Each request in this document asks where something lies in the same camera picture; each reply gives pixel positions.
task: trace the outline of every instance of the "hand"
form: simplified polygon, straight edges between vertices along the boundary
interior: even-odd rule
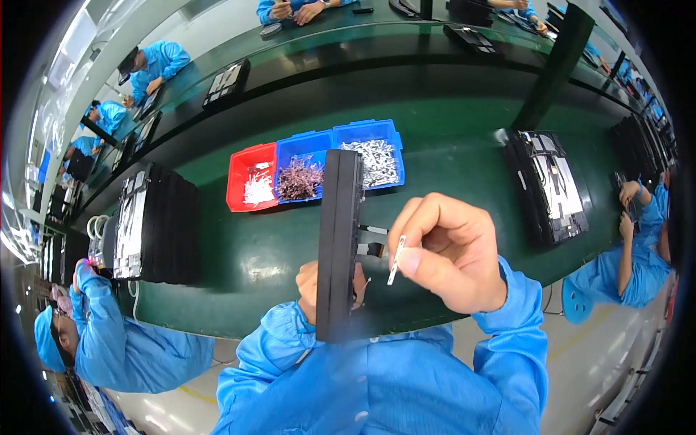
[[[87,260],[86,258],[80,258],[79,260],[77,260],[77,263],[75,264],[75,271],[72,273],[72,289],[77,294],[80,293],[80,287],[77,287],[77,268],[81,264],[87,264],[87,266],[89,266],[89,269],[90,269],[90,272],[92,273],[92,275],[96,275],[96,273],[94,272],[94,269],[92,269],[92,265],[91,265],[89,260]]]
[[[640,192],[640,184],[637,181],[627,181],[621,186],[619,192],[619,202],[624,207],[628,207],[628,203],[633,200],[633,197]]]
[[[665,189],[670,190],[670,170],[667,169],[667,172],[661,173],[660,178],[662,178],[662,183],[665,185]]]
[[[145,93],[151,95],[153,92],[157,90],[158,87],[162,85],[163,81],[164,79],[161,76],[157,77],[155,80],[152,80],[148,85],[148,88],[145,89]]]
[[[512,8],[518,10],[529,9],[529,2],[527,0],[512,0]]]
[[[548,27],[540,20],[537,20],[537,32],[539,32],[539,35],[541,36],[546,36],[548,33]]]
[[[276,3],[271,6],[271,13],[269,14],[271,19],[285,19],[292,14],[292,6],[289,1],[283,1]]]
[[[135,100],[131,95],[128,95],[126,98],[123,99],[122,103],[126,109],[130,109],[133,107],[133,104],[135,104]]]
[[[304,26],[312,21],[312,19],[319,15],[323,10],[324,4],[321,1],[315,1],[314,3],[303,5],[300,10],[297,11],[294,20],[299,26]]]
[[[298,305],[307,321],[316,325],[317,323],[317,272],[319,271],[319,262],[312,261],[302,267],[300,272],[295,277],[295,283],[300,291],[300,300]],[[351,310],[360,308],[365,299],[365,274],[363,273],[363,265],[359,262],[355,264],[355,274],[353,276],[353,291],[356,294],[355,302]]]
[[[486,210],[441,193],[412,198],[388,236],[389,265],[401,235],[401,273],[440,296],[457,313],[495,311],[507,298],[500,277],[496,228]]]
[[[624,240],[630,240],[633,238],[633,222],[631,218],[628,217],[626,212],[621,213],[621,223],[619,224],[619,232]]]

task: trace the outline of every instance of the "yellow floor line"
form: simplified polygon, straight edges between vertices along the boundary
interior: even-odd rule
[[[197,393],[196,391],[189,390],[186,387],[179,387],[177,389],[183,391],[186,394],[190,394],[194,397],[197,397],[198,399],[201,399],[204,402],[212,403],[213,405],[217,406],[217,400],[213,399],[212,397],[204,396],[200,393]]]
[[[606,310],[604,310],[595,320],[590,322],[589,324],[585,325],[585,327],[582,329],[582,331],[578,334],[575,335],[572,339],[566,342],[565,345],[561,346],[559,349],[556,349],[551,355],[546,358],[546,362],[548,363],[549,361],[553,360],[554,358],[558,357],[560,354],[565,352],[566,350],[570,349],[571,347],[577,345],[580,340],[583,339],[590,331],[594,328],[597,327],[601,322],[604,322],[604,319],[607,318],[607,316],[611,313],[614,312],[616,309],[615,306],[610,306]]]

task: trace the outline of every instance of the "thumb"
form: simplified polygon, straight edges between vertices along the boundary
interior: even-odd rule
[[[470,278],[447,258],[422,248],[404,248],[397,259],[402,275],[445,299],[473,288]]]

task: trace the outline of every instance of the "red plastic bin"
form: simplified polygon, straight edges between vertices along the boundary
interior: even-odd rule
[[[245,148],[242,151],[236,152],[230,157],[230,173],[227,177],[227,206],[232,213],[252,212],[254,210],[263,210],[274,205],[278,205],[278,196],[273,192],[275,197],[272,201],[264,201],[254,204],[244,204],[244,183],[249,181],[248,169],[258,163],[271,162],[271,167],[264,169],[268,171],[267,175],[273,178],[276,171],[276,143],[262,143],[253,147]]]

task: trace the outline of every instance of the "fingernail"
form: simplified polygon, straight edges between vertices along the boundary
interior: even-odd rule
[[[404,275],[412,276],[416,273],[416,269],[420,263],[420,249],[404,248],[396,261],[399,265],[399,269],[401,269]]]

